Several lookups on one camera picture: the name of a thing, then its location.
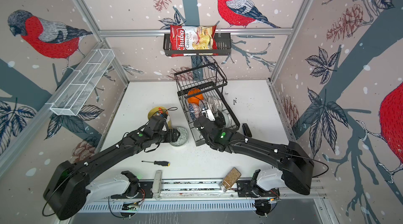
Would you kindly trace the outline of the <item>orange white patterned bowl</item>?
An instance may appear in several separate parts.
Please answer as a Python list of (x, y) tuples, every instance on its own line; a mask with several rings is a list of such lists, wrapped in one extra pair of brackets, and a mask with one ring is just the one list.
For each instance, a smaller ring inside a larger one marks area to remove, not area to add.
[(179, 137), (177, 138), (176, 142), (171, 142), (170, 144), (174, 147), (183, 146), (188, 142), (188, 130), (184, 127), (178, 126), (174, 128), (177, 130)]

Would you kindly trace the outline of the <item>blue triangle patterned bowl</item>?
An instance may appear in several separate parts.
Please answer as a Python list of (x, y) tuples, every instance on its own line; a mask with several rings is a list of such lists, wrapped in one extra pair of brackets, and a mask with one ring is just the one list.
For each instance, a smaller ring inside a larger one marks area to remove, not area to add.
[(195, 121), (197, 118), (199, 118), (201, 109), (197, 104), (190, 103), (188, 105), (188, 109), (189, 109), (189, 113), (190, 113), (192, 121)]

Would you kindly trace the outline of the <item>orange plastic bowl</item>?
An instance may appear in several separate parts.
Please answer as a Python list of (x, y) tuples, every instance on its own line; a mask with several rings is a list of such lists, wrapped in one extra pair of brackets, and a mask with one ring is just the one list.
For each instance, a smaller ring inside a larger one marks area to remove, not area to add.
[(193, 88), (187, 93), (187, 102), (189, 104), (199, 105), (201, 101), (204, 100), (204, 96), (200, 89)]

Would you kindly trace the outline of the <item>teal patterned ceramic bowl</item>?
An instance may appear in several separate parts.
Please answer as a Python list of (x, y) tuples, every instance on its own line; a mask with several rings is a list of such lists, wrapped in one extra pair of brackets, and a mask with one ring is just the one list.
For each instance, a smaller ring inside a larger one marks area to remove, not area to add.
[(230, 117), (230, 115), (226, 112), (221, 112), (222, 116), (224, 117), (224, 121), (225, 121), (225, 127), (229, 128), (232, 126), (232, 118)]

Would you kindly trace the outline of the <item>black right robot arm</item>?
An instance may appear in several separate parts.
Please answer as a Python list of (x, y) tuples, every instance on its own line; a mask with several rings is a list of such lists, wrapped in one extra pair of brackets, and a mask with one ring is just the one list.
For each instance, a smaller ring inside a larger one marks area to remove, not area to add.
[(220, 129), (208, 118), (194, 121), (207, 145), (219, 152), (242, 154), (263, 161), (282, 172), (286, 187), (301, 195), (309, 195), (314, 163), (296, 142), (273, 144), (253, 139), (229, 129)]

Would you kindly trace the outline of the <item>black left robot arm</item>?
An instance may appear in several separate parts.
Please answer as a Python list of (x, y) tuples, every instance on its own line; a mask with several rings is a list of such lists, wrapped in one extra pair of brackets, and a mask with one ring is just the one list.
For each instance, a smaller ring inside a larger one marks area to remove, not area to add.
[(178, 129), (168, 127), (166, 119), (153, 116), (145, 125), (96, 155), (73, 164), (62, 162), (55, 169), (44, 191), (46, 205), (59, 220), (72, 217), (85, 205), (90, 194), (87, 187), (98, 176), (153, 144), (175, 143), (180, 136)]

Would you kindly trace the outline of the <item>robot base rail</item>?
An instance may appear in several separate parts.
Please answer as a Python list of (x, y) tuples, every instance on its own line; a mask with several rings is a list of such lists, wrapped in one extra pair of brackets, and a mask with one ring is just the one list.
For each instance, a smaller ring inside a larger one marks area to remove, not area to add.
[(250, 180), (240, 179), (229, 191), (219, 188), (218, 179), (167, 179), (161, 184), (160, 193), (152, 193), (152, 181), (141, 182), (146, 192), (145, 199), (140, 196), (126, 199), (114, 196), (101, 199), (80, 210), (81, 214), (106, 213), (129, 218), (135, 214), (156, 214), (192, 211), (261, 211), (264, 216), (273, 211), (278, 203), (289, 199), (316, 200), (326, 198), (319, 180), (313, 181), (311, 193), (300, 195), (287, 187), (271, 189), (263, 196), (253, 198), (244, 189)]

